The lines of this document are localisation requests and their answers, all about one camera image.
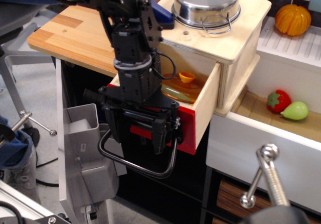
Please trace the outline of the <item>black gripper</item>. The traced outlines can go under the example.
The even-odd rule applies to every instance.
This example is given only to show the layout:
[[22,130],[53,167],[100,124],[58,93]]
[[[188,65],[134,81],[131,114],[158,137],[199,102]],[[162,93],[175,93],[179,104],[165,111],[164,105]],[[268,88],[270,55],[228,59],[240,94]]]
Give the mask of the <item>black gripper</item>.
[[181,118],[177,117],[178,102],[162,92],[162,85],[155,89],[124,86],[102,86],[98,91],[85,89],[83,99],[96,103],[104,112],[106,122],[118,143],[126,141],[130,135],[130,121],[152,123],[152,145],[154,154],[164,151],[173,137],[182,142]]

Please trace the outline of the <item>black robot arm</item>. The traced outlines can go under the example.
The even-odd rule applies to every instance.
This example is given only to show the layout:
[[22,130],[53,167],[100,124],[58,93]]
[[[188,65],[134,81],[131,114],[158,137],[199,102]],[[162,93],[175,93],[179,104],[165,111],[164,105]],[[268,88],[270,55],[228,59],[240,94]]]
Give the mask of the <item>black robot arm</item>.
[[99,12],[114,49],[118,87],[101,88],[106,119],[118,142],[134,126],[151,134],[155,154],[163,152],[179,127],[179,104],[162,91],[161,53],[163,27],[158,23],[151,0],[57,0]]

